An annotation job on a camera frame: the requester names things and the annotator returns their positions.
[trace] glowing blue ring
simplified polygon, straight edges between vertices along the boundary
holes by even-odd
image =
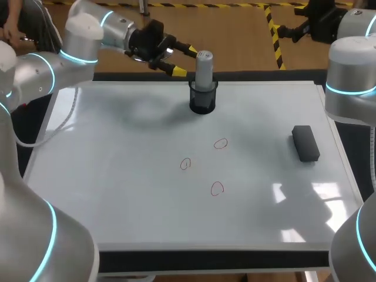
[[[41,55],[38,55],[38,54],[35,54],[35,53],[29,53],[29,55],[34,55],[34,56],[41,58],[48,65],[49,70],[51,71],[51,75],[52,75],[52,85],[51,85],[51,89],[48,92],[48,94],[50,94],[52,92],[53,88],[55,87],[55,73],[53,72],[51,64],[45,58],[43,58]]]
[[[375,15],[374,18],[371,20],[371,22],[370,22],[370,24],[369,24],[369,26],[368,26],[368,28],[367,28],[367,31],[365,32],[365,35],[366,35],[366,36],[368,36],[368,35],[370,34],[371,28],[372,28],[372,26],[373,26],[373,24],[374,24],[375,21],[376,21],[376,15]]]
[[[68,59],[71,59],[71,60],[74,60],[74,61],[77,61],[77,62],[80,62],[80,63],[97,63],[98,62],[98,60],[87,61],[87,60],[83,60],[83,59],[79,59],[79,58],[70,56],[67,53],[65,53],[63,50],[60,50],[60,54],[67,57]]]
[[[33,277],[30,279],[30,282],[35,282],[39,278],[39,276],[41,275],[43,269],[46,267],[46,264],[47,264],[47,262],[48,262],[48,260],[49,260],[49,258],[51,256],[53,245],[55,244],[56,230],[58,228],[58,225],[57,225],[57,222],[56,222],[56,214],[55,214],[55,210],[53,209],[53,207],[51,206],[51,204],[48,203],[47,201],[46,201],[46,203],[47,203],[49,209],[51,210],[51,215],[52,215],[52,233],[51,233],[51,239],[49,241],[49,245],[48,245],[45,257],[43,258],[41,264],[39,265],[39,267],[36,270],[36,272],[33,275]]]
[[[329,89],[330,91],[333,91],[333,92],[335,92],[335,93],[338,93],[338,94],[345,94],[345,95],[362,95],[362,94],[367,94],[367,93],[370,93],[370,92],[374,91],[374,90],[376,89],[376,86],[373,87],[372,89],[370,89],[370,90],[366,90],[366,91],[347,92],[347,91],[336,90],[336,89],[330,87],[330,86],[327,84],[327,89]]]
[[[100,22],[100,26],[103,27],[103,25],[105,24],[105,21],[107,20],[108,16],[111,15],[113,13],[113,11],[109,11],[102,19],[102,21]]]
[[[7,109],[2,103],[0,103],[0,106],[1,106],[2,108],[4,108],[4,110],[10,115],[10,112],[8,111],[8,109]]]
[[[367,251],[365,250],[365,247],[363,245],[363,242],[362,242],[362,239],[360,237],[360,231],[359,231],[359,216],[360,216],[360,211],[362,209],[363,206],[360,207],[359,211],[358,211],[358,216],[357,216],[357,237],[358,237],[358,242],[359,242],[359,246],[360,246],[360,249],[362,250],[362,253],[365,257],[365,259],[368,261],[368,264],[372,267],[372,269],[374,270],[374,272],[376,272],[376,266],[375,264],[372,262],[370,256],[368,255]]]

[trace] white tabletop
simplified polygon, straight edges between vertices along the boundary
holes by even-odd
[[[73,93],[59,92],[47,135]],[[25,180],[100,250],[328,250],[362,200],[321,87],[221,82],[211,114],[188,102],[185,82],[88,83]],[[299,161],[295,125],[311,126],[317,162]]]

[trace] red drawn circle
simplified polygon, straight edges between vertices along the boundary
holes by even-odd
[[[213,194],[213,187],[214,187],[214,185],[216,184],[216,183],[219,183],[219,185],[222,187],[222,192],[221,193],[223,193],[224,192],[224,187],[223,187],[223,185],[222,185],[222,183],[220,183],[219,181],[216,181],[216,182],[214,182],[213,183],[213,185],[211,186],[211,190],[210,190],[210,194],[212,195],[212,196],[218,196],[220,193],[218,193],[218,194]]]
[[[180,168],[182,170],[186,170],[188,167],[190,167],[190,159],[186,157],[182,162],[180,163]]]
[[[216,143],[214,143],[214,148],[223,149],[223,148],[227,147],[228,143],[229,143],[229,141],[226,138],[222,138],[222,139],[218,140]]]

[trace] black eraser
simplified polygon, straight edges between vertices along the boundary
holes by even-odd
[[[311,126],[295,125],[293,139],[301,162],[316,162],[318,160],[320,152],[318,151]]]

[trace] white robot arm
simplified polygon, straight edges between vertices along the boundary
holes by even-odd
[[[87,0],[69,12],[59,54],[41,52],[16,57],[0,42],[0,280],[93,282],[99,252],[90,233],[36,195],[19,174],[10,113],[23,103],[93,79],[103,46],[137,55],[152,69],[185,75],[161,62],[166,48],[196,57],[195,50],[163,33],[152,21],[138,30],[134,23]]]
[[[332,119],[376,126],[376,12],[350,10],[329,51],[325,110]],[[371,175],[375,183],[371,151]],[[336,232],[330,266],[336,282],[376,281],[376,193]]]

